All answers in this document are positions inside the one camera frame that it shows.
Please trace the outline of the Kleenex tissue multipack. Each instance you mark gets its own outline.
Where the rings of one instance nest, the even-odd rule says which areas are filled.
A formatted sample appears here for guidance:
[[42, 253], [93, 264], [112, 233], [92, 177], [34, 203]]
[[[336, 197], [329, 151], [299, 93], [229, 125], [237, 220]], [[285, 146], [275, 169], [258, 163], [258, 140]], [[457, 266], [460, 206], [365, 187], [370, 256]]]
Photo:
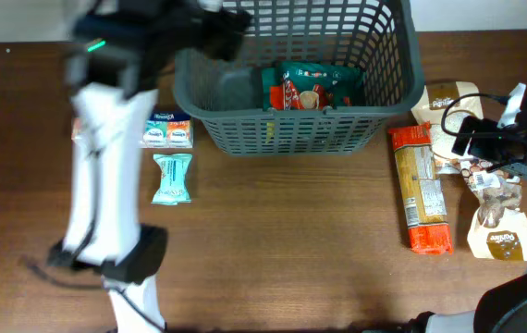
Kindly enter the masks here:
[[[116, 129], [109, 129], [107, 133], [101, 133], [101, 142], [107, 143], [107, 139], [115, 139], [123, 134], [124, 127], [121, 121], [116, 122]], [[137, 137], [140, 148], [149, 149], [191, 149], [193, 148], [193, 120], [180, 110], [166, 112], [154, 110], [146, 119], [143, 133]], [[73, 121], [71, 139], [73, 142], [82, 140], [83, 122], [79, 118]]]

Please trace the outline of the beige nuts bag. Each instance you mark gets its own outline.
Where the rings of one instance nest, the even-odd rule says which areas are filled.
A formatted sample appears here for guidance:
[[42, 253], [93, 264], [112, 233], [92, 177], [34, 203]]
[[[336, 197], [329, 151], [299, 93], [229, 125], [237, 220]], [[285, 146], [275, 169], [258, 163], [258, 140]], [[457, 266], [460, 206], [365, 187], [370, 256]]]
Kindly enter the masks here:
[[467, 172], [461, 175], [479, 202], [467, 235], [472, 255], [478, 259], [526, 261], [527, 216], [520, 209], [521, 179], [487, 168], [462, 171]]

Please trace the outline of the green Nescafe coffee bag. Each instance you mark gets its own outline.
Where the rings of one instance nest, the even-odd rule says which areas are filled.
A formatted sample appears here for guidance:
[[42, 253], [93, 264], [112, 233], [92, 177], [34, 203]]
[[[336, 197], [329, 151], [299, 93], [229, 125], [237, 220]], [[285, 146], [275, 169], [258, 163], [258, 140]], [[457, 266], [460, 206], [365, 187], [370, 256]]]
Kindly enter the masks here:
[[358, 68], [283, 61], [261, 71], [263, 108], [323, 110], [353, 106], [365, 81]]

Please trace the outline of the teal wet wipes pack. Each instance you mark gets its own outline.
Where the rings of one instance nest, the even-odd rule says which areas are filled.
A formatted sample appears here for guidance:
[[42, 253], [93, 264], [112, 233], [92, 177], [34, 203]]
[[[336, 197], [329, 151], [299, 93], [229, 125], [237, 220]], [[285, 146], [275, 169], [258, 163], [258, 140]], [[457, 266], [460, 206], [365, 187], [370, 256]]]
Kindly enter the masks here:
[[186, 175], [192, 160], [191, 154], [155, 154], [154, 162], [160, 167], [160, 185], [153, 196], [153, 204], [177, 205], [190, 203]]

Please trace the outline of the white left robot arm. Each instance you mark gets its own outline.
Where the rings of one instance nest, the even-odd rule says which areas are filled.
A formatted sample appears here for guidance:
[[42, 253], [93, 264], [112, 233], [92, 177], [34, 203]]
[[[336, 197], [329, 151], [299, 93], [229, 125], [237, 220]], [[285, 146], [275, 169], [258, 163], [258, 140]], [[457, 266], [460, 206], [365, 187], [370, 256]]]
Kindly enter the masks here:
[[67, 232], [48, 263], [98, 274], [119, 332], [166, 331], [156, 276], [167, 232], [140, 222], [138, 202], [162, 70], [184, 49], [233, 60], [250, 25], [249, 12], [218, 1], [120, 1], [109, 13], [93, 2], [73, 22], [65, 76], [81, 128]]

